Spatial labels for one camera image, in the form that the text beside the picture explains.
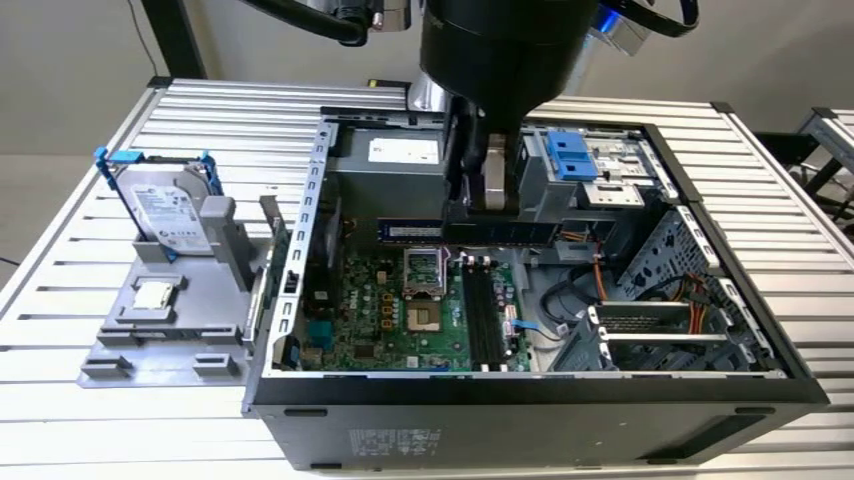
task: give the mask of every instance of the power supply label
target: power supply label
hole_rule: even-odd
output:
[[[435,140],[375,138],[368,162],[439,165],[439,143]]]
[[[434,456],[439,448],[442,429],[374,429],[350,430],[350,445],[356,457]]]
[[[199,214],[187,192],[163,185],[134,185],[131,191],[142,211],[143,223],[158,241],[178,253],[211,253]]]

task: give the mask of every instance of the expansion slot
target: expansion slot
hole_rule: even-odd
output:
[[[468,348],[472,369],[500,370],[504,364],[502,331],[492,294],[488,257],[463,258],[463,299],[468,323]]]

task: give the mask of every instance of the white label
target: white label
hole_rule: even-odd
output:
[[[391,227],[388,228],[391,237],[440,237],[442,228],[430,227]]]
[[[375,138],[370,148],[368,162],[439,165],[439,143],[435,140]]]
[[[436,454],[440,439],[440,429],[350,430],[350,446],[358,457],[430,457]]]
[[[134,185],[136,204],[158,241],[178,253],[211,253],[199,214],[184,190],[172,186]]]

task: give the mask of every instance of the blue connector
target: blue connector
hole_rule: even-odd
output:
[[[549,132],[546,149],[555,163],[555,176],[567,181],[593,181],[599,176],[597,163],[590,158],[585,138],[578,132]]]
[[[513,320],[511,324],[514,327],[521,328],[523,330],[539,330],[539,325],[534,322],[526,322],[523,320]]]
[[[208,186],[211,187],[211,193],[214,195],[224,195],[223,193],[223,184],[219,181],[219,174],[216,173],[216,162],[214,161],[214,157],[206,150],[202,152],[202,157],[199,158],[199,162],[204,165],[204,171],[208,176]]]

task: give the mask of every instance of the slotted aluminum table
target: slotted aluminum table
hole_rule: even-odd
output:
[[[402,109],[404,95],[176,80],[146,91],[108,146],[150,155],[211,150],[238,218],[251,235],[268,235],[256,199],[275,193],[283,213],[295,214],[322,105]],[[709,104],[566,97],[535,114],[658,125],[833,405],[699,467],[412,476],[854,478],[851,244],[738,117]],[[280,477],[291,467],[263,423],[240,417],[242,388],[83,390],[75,384],[134,260],[132,236],[92,169],[0,294],[0,477]]]

